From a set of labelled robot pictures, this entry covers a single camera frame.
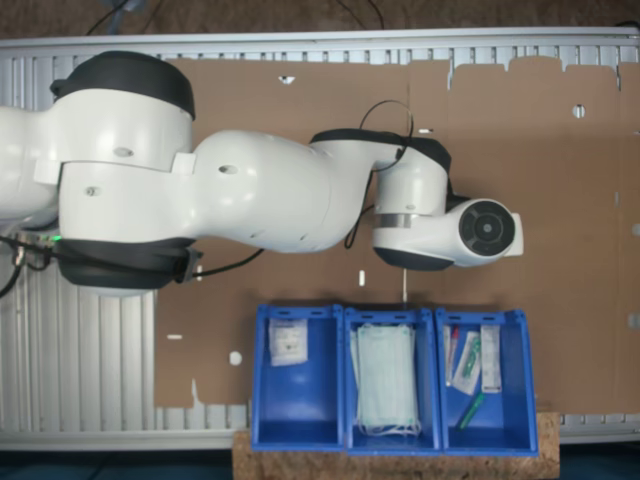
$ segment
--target brown cardboard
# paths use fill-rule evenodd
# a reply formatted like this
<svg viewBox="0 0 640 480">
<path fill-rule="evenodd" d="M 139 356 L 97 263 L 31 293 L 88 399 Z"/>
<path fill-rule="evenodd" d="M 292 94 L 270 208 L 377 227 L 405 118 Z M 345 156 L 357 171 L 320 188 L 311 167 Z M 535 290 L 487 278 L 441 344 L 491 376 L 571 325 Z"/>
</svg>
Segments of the brown cardboard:
<svg viewBox="0 0 640 480">
<path fill-rule="evenodd" d="M 222 128 L 266 131 L 306 142 L 328 128 L 357 126 L 374 103 L 406 100 L 416 132 L 430 129 L 453 157 L 461 194 L 489 197 L 522 215 L 525 254 L 472 269 L 408 273 L 413 305 L 522 308 L 532 341 L 539 403 L 566 413 L 635 412 L 640 384 L 640 313 L 635 295 L 640 238 L 640 69 L 569 67 L 522 58 L 456 69 L 449 62 L 408 67 L 270 62 L 179 61 L 194 85 L 197 143 Z M 295 76 L 284 85 L 279 76 Z M 584 118 L 572 109 L 583 105 Z M 384 107 L 368 128 L 402 131 L 406 116 Z M 195 378 L 205 403 L 244 403 L 250 395 L 255 307 L 302 300 L 398 302 L 402 271 L 370 247 L 370 218 L 356 246 L 304 255 L 265 253 L 219 277 L 160 292 L 156 404 L 192 405 Z M 205 268 L 251 248 L 199 242 Z M 357 286 L 359 270 L 367 286 Z M 183 340 L 169 341 L 180 333 Z M 231 367 L 228 355 L 244 356 Z"/>
</svg>

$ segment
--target blue bin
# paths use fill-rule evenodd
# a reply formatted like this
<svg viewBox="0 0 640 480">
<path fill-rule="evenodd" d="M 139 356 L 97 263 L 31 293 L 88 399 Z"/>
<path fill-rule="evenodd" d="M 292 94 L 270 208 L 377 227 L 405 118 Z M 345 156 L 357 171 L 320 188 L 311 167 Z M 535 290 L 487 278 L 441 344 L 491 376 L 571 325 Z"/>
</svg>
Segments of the blue bin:
<svg viewBox="0 0 640 480">
<path fill-rule="evenodd" d="M 349 455 L 438 455 L 441 453 L 438 409 L 438 381 L 433 316 L 431 311 L 358 311 L 345 310 L 345 379 L 346 406 L 345 427 Z M 357 425 L 358 388 L 351 360 L 350 332 L 361 325 L 387 324 L 413 325 L 415 337 L 415 372 L 418 396 L 418 412 L 422 431 L 419 436 L 364 435 Z"/>
<path fill-rule="evenodd" d="M 454 368 L 469 331 L 481 325 L 500 326 L 501 393 L 487 393 L 464 430 L 458 428 L 471 402 L 481 391 L 482 377 L 473 396 L 446 386 L 443 326 L 459 327 Z M 524 312 L 456 313 L 436 310 L 442 443 L 448 455 L 537 456 L 538 429 L 529 332 Z"/>
<path fill-rule="evenodd" d="M 338 305 L 258 307 L 251 421 L 254 450 L 343 450 L 342 314 Z M 307 319 L 307 362 L 271 366 L 270 318 Z"/>
</svg>

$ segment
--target green syringe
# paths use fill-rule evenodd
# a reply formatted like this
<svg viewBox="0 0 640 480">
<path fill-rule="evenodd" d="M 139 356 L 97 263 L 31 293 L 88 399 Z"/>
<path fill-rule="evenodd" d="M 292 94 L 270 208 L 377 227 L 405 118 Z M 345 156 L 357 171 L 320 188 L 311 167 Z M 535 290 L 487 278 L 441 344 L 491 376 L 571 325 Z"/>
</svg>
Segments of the green syringe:
<svg viewBox="0 0 640 480">
<path fill-rule="evenodd" d="M 465 413 L 464 417 L 462 417 L 462 421 L 460 422 L 460 426 L 458 427 L 460 430 L 464 430 L 465 428 L 467 428 L 467 425 L 469 425 L 469 422 L 480 408 L 480 405 L 482 405 L 482 402 L 484 402 L 484 393 L 480 392 L 478 395 L 476 395 L 476 398 L 474 398 L 473 403 L 469 407 L 469 410 L 467 410 L 467 413 Z"/>
</svg>

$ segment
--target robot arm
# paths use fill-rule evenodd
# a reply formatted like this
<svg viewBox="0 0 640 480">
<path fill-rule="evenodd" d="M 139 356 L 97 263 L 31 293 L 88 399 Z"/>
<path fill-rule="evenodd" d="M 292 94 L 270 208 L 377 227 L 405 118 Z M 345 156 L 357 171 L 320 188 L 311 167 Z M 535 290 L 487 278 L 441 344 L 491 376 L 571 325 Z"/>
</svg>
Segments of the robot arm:
<svg viewBox="0 0 640 480">
<path fill-rule="evenodd" d="M 375 205 L 383 260 L 436 270 L 521 253 L 519 217 L 499 203 L 447 211 L 451 159 L 435 140 L 342 129 L 303 146 L 222 131 L 192 152 L 188 80 L 127 52 L 94 57 L 52 90 L 48 111 L 0 109 L 0 224 L 57 205 L 60 268 L 72 283 L 112 294 L 161 288 L 190 268 L 190 245 L 205 236 L 325 250 L 358 220 L 371 170 L 391 165 Z"/>
</svg>

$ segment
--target black cable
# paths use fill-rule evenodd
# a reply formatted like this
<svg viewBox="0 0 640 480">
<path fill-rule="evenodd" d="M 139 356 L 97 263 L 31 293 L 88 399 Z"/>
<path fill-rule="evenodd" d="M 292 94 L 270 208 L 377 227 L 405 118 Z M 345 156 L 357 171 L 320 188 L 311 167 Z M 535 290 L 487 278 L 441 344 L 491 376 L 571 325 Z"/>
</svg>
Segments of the black cable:
<svg viewBox="0 0 640 480">
<path fill-rule="evenodd" d="M 0 299 L 5 297 L 11 290 L 13 290 L 13 287 L 15 287 L 16 283 L 18 283 L 18 278 L 20 278 L 21 271 L 22 265 L 16 265 L 13 267 L 13 273 L 11 274 L 9 281 L 4 286 L 4 288 L 0 290 Z"/>
<path fill-rule="evenodd" d="M 245 258 L 244 260 L 242 260 L 240 262 L 232 263 L 231 265 L 227 265 L 226 267 L 220 267 L 220 268 L 216 268 L 214 270 L 207 270 L 205 272 L 194 273 L 193 276 L 196 277 L 196 278 L 197 277 L 208 277 L 210 275 L 216 275 L 217 273 L 222 273 L 222 272 L 227 272 L 229 270 L 233 270 L 234 268 L 243 267 L 244 265 L 246 265 L 250 261 L 255 260 L 256 258 L 258 258 L 263 252 L 264 252 L 264 248 L 261 248 L 260 250 L 256 251 L 253 255 L 250 255 L 249 257 Z"/>
<path fill-rule="evenodd" d="M 637 30 L 640 30 L 640 22 L 637 20 L 627 20 L 626 22 L 616 23 L 616 27 L 634 27 Z"/>
<path fill-rule="evenodd" d="M 368 28 L 365 26 L 364 23 L 362 23 L 362 20 L 360 20 L 358 18 L 358 16 L 353 13 L 353 10 L 351 10 L 349 7 L 347 7 L 342 0 L 336 0 L 336 3 L 338 5 L 340 5 L 342 8 L 344 8 L 347 12 L 349 12 L 349 15 L 351 15 L 353 17 L 353 19 L 358 23 L 358 25 L 360 25 L 360 28 L 362 28 L 363 30 L 368 30 Z"/>
<path fill-rule="evenodd" d="M 147 20 L 147 23 L 144 24 L 144 27 L 142 28 L 142 30 L 140 31 L 140 33 L 145 33 L 147 31 L 147 28 L 149 28 L 149 26 L 151 25 L 151 22 L 153 21 L 153 19 L 155 18 L 155 16 L 158 14 L 158 12 L 160 11 L 160 9 L 162 8 L 162 4 L 164 3 L 165 0 L 160 0 L 158 2 L 158 4 L 156 5 L 156 8 L 153 9 L 153 11 L 151 12 L 151 16 L 149 16 L 149 19 Z"/>
<path fill-rule="evenodd" d="M 122 10 L 128 2 L 129 0 L 122 0 L 122 2 L 120 2 L 118 5 L 113 7 L 109 12 L 105 13 L 104 16 L 100 18 L 100 20 L 94 23 L 93 26 L 89 30 L 87 30 L 87 33 L 85 33 L 85 36 L 91 35 L 96 30 L 96 28 L 102 25 L 104 21 L 107 20 L 111 15 L 115 15 L 120 10 Z"/>
<path fill-rule="evenodd" d="M 27 263 L 27 268 L 34 272 L 44 272 L 51 265 L 51 256 L 44 254 L 44 260 L 42 265 L 32 265 L 31 263 Z"/>
<path fill-rule="evenodd" d="M 129 267 L 127 265 L 118 265 L 116 263 L 106 262 L 104 260 L 99 260 L 97 258 L 87 257 L 79 254 L 77 257 L 72 257 L 69 255 L 62 255 L 60 253 L 56 253 L 52 248 L 49 247 L 39 247 L 37 245 L 33 245 L 31 243 L 21 242 L 20 240 L 15 240 L 9 237 L 0 236 L 0 242 L 4 242 L 12 248 L 22 247 L 26 251 L 40 253 L 42 255 L 49 256 L 50 258 L 55 258 L 57 260 L 64 260 L 70 263 L 79 263 L 82 265 L 88 265 L 96 268 L 104 268 L 108 270 L 120 271 L 123 273 L 144 273 L 146 275 L 162 275 L 166 276 L 167 272 L 160 272 L 157 270 L 146 270 L 143 268 Z M 176 277 L 182 277 L 184 274 L 177 274 Z"/>
<path fill-rule="evenodd" d="M 112 270 L 112 271 L 119 271 L 119 272 L 123 272 L 123 273 L 143 273 L 145 275 L 162 275 L 163 277 L 167 276 L 167 272 L 160 272 L 160 271 L 157 271 L 157 270 L 147 270 L 147 269 L 144 269 L 144 268 L 129 267 L 129 266 L 126 266 L 126 265 L 118 265 L 116 263 L 105 262 L 103 260 L 87 257 L 87 256 L 84 256 L 84 255 L 78 255 L 78 257 L 72 257 L 72 256 L 69 256 L 69 255 L 61 255 L 59 253 L 54 252 L 53 249 L 51 249 L 51 248 L 39 247 L 37 245 L 32 245 L 30 243 L 21 242 L 19 240 L 14 240 L 14 239 L 8 238 L 8 237 L 0 236 L 0 242 L 4 242 L 4 243 L 8 244 L 9 246 L 11 246 L 14 249 L 17 248 L 17 247 L 22 247 L 25 250 L 30 251 L 30 252 L 36 252 L 36 253 L 43 254 L 45 256 L 45 259 L 49 258 L 49 261 L 51 261 L 51 258 L 55 258 L 57 260 L 64 260 L 66 262 L 79 263 L 79 264 L 82 264 L 82 265 L 88 265 L 88 266 L 93 266 L 93 267 L 96 267 L 96 268 L 103 268 L 103 269 Z M 197 277 L 208 277 L 210 275 L 215 275 L 217 273 L 222 273 L 222 272 L 226 272 L 226 271 L 232 270 L 234 268 L 242 267 L 243 265 L 246 265 L 247 263 L 249 263 L 253 259 L 257 258 L 263 251 L 264 251 L 264 249 L 260 249 L 256 253 L 251 255 L 250 257 L 248 257 L 248 258 L 246 258 L 246 259 L 244 259 L 244 260 L 242 260 L 240 262 L 232 263 L 231 265 L 226 265 L 224 267 L 219 267 L 219 268 L 216 268 L 214 270 L 208 270 L 206 272 L 194 273 L 193 277 L 195 277 L 195 278 L 197 278 Z M 178 273 L 175 273 L 173 275 L 173 278 L 176 279 L 176 280 L 179 280 L 179 279 L 184 278 L 185 275 L 186 275 L 186 272 L 178 272 Z"/>
<path fill-rule="evenodd" d="M 362 121 L 360 122 L 360 130 L 362 130 L 362 127 L 364 127 L 364 123 L 366 122 L 367 118 L 369 117 L 369 115 L 371 114 L 371 112 L 373 112 L 376 108 L 378 108 L 380 105 L 384 105 L 385 103 L 397 103 L 398 105 L 402 105 L 404 108 L 407 109 L 407 112 L 409 112 L 409 118 L 410 118 L 410 124 L 409 124 L 409 136 L 407 138 L 404 138 L 401 135 L 398 135 L 397 133 L 393 133 L 393 132 L 386 132 L 389 135 L 395 135 L 397 136 L 402 144 L 403 147 L 401 149 L 398 149 L 398 151 L 396 152 L 396 158 L 393 161 L 393 163 L 391 163 L 390 165 L 387 165 L 386 167 L 383 168 L 378 168 L 378 169 L 374 169 L 371 170 L 371 173 L 369 174 L 369 180 L 367 180 L 367 186 L 364 190 L 364 198 L 362 199 L 362 210 L 360 212 L 360 215 L 358 216 L 358 219 L 356 220 L 355 225 L 353 226 L 353 228 L 349 231 L 349 233 L 347 234 L 347 236 L 344 239 L 344 248 L 346 248 L 347 250 L 349 250 L 351 247 L 353 247 L 353 243 L 356 241 L 356 235 L 358 234 L 358 227 L 360 226 L 360 220 L 362 219 L 362 216 L 368 212 L 369 210 L 371 210 L 373 208 L 373 205 L 364 208 L 364 204 L 367 201 L 367 195 L 369 194 L 369 187 L 371 187 L 371 182 L 373 180 L 373 174 L 374 173 L 379 173 L 379 172 L 384 172 L 385 170 L 389 170 L 390 168 L 395 167 L 398 162 L 400 160 L 402 160 L 402 157 L 404 156 L 405 152 L 407 151 L 407 148 L 409 148 L 409 144 L 411 143 L 411 138 L 413 138 L 413 128 L 414 128 L 414 120 L 413 120 L 413 113 L 411 112 L 411 110 L 409 109 L 409 107 L 407 105 L 405 105 L 404 103 L 400 102 L 399 100 L 383 100 L 381 102 L 376 103 L 373 107 L 371 107 L 367 113 L 364 114 L 364 117 L 362 117 Z"/>
<path fill-rule="evenodd" d="M 375 3 L 373 3 L 373 0 L 367 0 L 367 2 L 376 11 L 376 15 L 378 15 L 378 20 L 380 21 L 380 29 L 384 30 L 385 29 L 385 27 L 384 27 L 384 16 L 382 15 L 382 12 L 378 8 L 378 6 Z"/>
<path fill-rule="evenodd" d="M 373 208 L 373 205 L 369 205 L 367 208 L 364 208 L 364 204 L 367 201 L 367 195 L 369 193 L 369 187 L 371 187 L 371 182 L 373 181 L 373 171 L 369 174 L 369 180 L 367 180 L 367 186 L 364 189 L 364 198 L 362 199 L 362 210 L 360 211 L 360 215 L 358 215 L 358 219 L 356 220 L 355 225 L 347 236 L 344 237 L 344 248 L 347 250 L 353 247 L 353 243 L 356 241 L 356 235 L 358 234 L 358 227 L 360 226 L 360 220 L 362 220 L 362 216 L 367 213 L 369 210 Z"/>
</svg>

